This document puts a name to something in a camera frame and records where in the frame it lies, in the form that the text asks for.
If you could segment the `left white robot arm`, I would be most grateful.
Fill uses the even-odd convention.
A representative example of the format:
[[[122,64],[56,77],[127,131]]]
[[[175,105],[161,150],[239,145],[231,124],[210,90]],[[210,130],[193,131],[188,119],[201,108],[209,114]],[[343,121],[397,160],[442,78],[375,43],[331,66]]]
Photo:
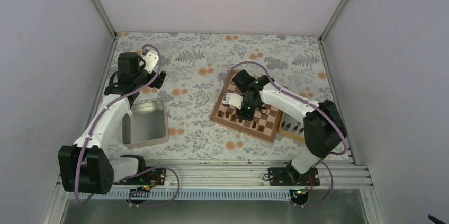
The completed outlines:
[[[154,50],[143,54],[119,54],[118,69],[109,78],[103,100],[91,123],[72,144],[58,151],[60,177],[67,192],[106,194],[113,183],[128,178],[141,184],[147,178],[142,157],[109,159],[107,147],[122,118],[130,111],[142,87],[161,87],[165,73],[160,55]]]

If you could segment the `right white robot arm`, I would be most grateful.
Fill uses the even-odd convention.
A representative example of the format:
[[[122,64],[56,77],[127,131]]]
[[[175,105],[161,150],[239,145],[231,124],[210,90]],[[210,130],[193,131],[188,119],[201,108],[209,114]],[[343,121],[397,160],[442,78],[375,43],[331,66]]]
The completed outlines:
[[[347,150],[347,131],[334,102],[306,99],[267,75],[254,78],[245,70],[236,73],[232,82],[240,93],[225,93],[222,104],[235,107],[238,118],[250,121],[256,109],[267,104],[301,122],[306,146],[286,167],[292,185],[302,184],[307,172],[328,155],[334,155],[340,143]]]

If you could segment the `yellow tin with dark pieces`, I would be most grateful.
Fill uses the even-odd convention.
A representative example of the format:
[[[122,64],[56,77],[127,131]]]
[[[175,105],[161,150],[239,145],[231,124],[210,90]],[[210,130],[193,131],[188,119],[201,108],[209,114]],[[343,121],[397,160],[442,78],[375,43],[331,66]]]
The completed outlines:
[[[283,112],[277,133],[282,137],[305,143],[304,127],[302,121]]]

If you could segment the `wooden chessboard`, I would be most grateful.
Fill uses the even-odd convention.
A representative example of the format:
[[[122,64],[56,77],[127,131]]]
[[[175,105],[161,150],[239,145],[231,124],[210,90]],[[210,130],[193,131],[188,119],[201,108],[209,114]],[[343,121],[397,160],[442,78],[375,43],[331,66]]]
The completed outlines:
[[[260,109],[256,110],[254,118],[251,121],[243,120],[243,123],[239,123],[239,118],[237,116],[235,122],[231,121],[231,116],[233,114],[236,115],[237,109],[233,106],[226,106],[222,104],[222,100],[228,92],[237,93],[244,96],[247,92],[256,92],[258,89],[261,90],[266,84],[270,85],[269,79],[266,75],[255,78],[245,70],[232,72],[231,78],[226,82],[225,92],[219,95],[219,99],[215,104],[210,120],[234,131],[273,143],[277,133],[277,127],[280,124],[283,114],[281,110],[272,105],[263,104]],[[218,111],[222,111],[222,117],[217,116]],[[227,111],[230,113],[230,117],[228,118],[225,116]],[[253,122],[257,123],[255,128],[252,128]],[[263,132],[258,131],[259,126],[264,126]]]

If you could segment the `empty silver metal tin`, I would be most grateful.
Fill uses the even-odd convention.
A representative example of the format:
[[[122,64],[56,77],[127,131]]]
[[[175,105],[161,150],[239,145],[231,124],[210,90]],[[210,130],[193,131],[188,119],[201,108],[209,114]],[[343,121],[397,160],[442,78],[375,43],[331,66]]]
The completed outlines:
[[[122,143],[129,149],[169,141],[168,113],[161,99],[133,104],[122,119]]]

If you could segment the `floral patterned table mat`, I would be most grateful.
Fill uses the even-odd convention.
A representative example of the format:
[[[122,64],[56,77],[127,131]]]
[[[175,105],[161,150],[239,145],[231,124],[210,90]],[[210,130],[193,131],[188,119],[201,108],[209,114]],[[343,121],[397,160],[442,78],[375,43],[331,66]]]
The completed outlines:
[[[160,51],[167,76],[161,89],[145,88],[137,102],[164,101],[169,140],[128,149],[122,144],[122,128],[117,127],[108,148],[113,157],[249,162],[295,157],[304,148],[301,142],[276,136],[269,143],[211,122],[226,74],[235,64],[255,77],[267,69],[279,84],[309,99],[332,99],[316,37],[122,32],[114,56],[140,54],[145,44]]]

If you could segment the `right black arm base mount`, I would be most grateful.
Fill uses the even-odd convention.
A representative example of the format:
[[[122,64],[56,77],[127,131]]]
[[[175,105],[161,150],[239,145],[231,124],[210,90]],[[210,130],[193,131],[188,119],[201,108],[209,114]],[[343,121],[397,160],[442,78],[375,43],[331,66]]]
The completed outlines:
[[[318,170],[314,167],[304,174],[293,167],[271,167],[263,175],[263,180],[268,181],[270,186],[294,186],[289,190],[293,205],[305,205],[310,192],[320,185]]]

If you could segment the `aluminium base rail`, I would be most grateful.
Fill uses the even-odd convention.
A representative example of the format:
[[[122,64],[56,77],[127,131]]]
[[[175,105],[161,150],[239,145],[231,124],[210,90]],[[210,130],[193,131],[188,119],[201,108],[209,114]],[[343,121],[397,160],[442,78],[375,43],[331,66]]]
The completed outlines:
[[[151,189],[149,200],[279,200],[290,199],[294,186],[270,186],[263,175],[271,167],[286,167],[284,161],[181,163],[167,162],[165,183]],[[316,167],[320,185],[311,192],[329,189],[371,189],[373,183],[366,166],[326,160]],[[101,199],[129,199],[134,186],[114,185]]]

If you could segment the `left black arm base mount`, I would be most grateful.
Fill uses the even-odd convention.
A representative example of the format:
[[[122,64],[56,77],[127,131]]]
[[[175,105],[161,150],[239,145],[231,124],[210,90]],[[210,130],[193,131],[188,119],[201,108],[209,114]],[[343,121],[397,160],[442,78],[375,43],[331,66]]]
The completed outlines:
[[[133,189],[130,189],[129,193],[131,194],[132,192],[135,191],[139,191],[139,193],[133,195],[130,200],[126,199],[126,201],[130,201],[132,204],[141,205],[146,201],[146,198],[150,197],[152,188],[164,185],[165,176],[166,176],[166,169],[157,168],[145,174],[142,174],[138,177],[134,177],[127,180],[123,179],[114,184],[134,186]]]

